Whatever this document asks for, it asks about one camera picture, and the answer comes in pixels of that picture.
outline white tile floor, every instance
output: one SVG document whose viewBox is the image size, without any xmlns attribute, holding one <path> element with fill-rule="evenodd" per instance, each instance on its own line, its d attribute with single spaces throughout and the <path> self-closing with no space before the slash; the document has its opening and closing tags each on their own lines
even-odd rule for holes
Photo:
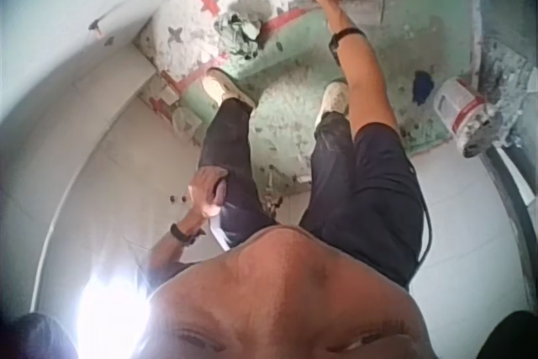
<svg viewBox="0 0 538 359">
<path fill-rule="evenodd" d="M 199 148 L 180 141 L 135 100 L 66 201 L 45 264 L 40 309 L 74 325 L 76 305 L 68 300 L 92 273 L 132 279 L 135 255 L 185 214 L 187 207 L 169 197 L 186 192 L 198 154 Z M 414 164 L 434 244 L 411 292 L 438 355 L 475 357 L 506 314 L 529 307 L 509 218 L 480 160 L 463 159 L 452 143 L 414 158 Z M 308 200 L 307 193 L 287 198 L 277 218 L 298 223 Z M 198 261 L 220 252 L 208 235 L 185 257 Z"/>
</svg>

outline man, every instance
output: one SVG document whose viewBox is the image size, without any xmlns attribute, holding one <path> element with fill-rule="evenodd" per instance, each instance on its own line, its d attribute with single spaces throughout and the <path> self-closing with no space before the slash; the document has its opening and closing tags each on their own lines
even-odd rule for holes
<svg viewBox="0 0 538 359">
<path fill-rule="evenodd" d="M 248 144 L 255 104 L 221 71 L 203 79 L 220 109 L 189 188 L 193 208 L 148 258 L 156 291 L 140 357 L 435 357 L 406 290 L 421 247 L 419 184 L 374 51 L 340 1 L 317 0 L 347 85 L 325 92 L 299 227 L 261 208 Z M 181 264 L 209 218 L 230 250 Z"/>
</svg>

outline shoe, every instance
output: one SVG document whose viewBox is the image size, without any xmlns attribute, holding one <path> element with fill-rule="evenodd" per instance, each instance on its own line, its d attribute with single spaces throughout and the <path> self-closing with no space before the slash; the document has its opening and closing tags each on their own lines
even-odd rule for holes
<svg viewBox="0 0 538 359">
<path fill-rule="evenodd" d="M 344 82 L 332 82 L 325 89 L 323 99 L 321 100 L 321 108 L 316 119 L 316 126 L 321 122 L 325 113 L 349 114 L 349 105 L 350 97 L 347 84 Z"/>
<path fill-rule="evenodd" d="M 220 69 L 211 68 L 202 79 L 202 86 L 205 92 L 220 104 L 228 98 L 238 98 L 243 103 L 248 104 L 252 109 L 256 108 L 256 103 L 242 92 L 226 73 Z"/>
</svg>

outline dark shorts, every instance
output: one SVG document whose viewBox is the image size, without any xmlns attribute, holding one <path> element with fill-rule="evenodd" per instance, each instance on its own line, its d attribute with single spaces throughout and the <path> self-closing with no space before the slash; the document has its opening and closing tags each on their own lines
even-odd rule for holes
<svg viewBox="0 0 538 359">
<path fill-rule="evenodd" d="M 226 100 L 208 128 L 199 163 L 229 170 L 226 200 L 211 227 L 230 248 L 276 224 L 263 211 L 252 177 L 250 115 L 246 104 Z M 369 124 L 353 141 L 349 121 L 329 113 L 314 136 L 312 191 L 300 226 L 406 287 L 418 266 L 424 213 L 398 134 Z"/>
</svg>

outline white bucket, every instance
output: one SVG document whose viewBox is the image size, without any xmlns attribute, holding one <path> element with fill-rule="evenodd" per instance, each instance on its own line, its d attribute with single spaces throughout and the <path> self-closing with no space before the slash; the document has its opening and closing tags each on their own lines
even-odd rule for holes
<svg viewBox="0 0 538 359">
<path fill-rule="evenodd" d="M 462 79 L 453 77 L 446 81 L 436 94 L 434 105 L 465 157 L 482 153 L 497 139 L 503 122 L 501 114 Z"/>
</svg>

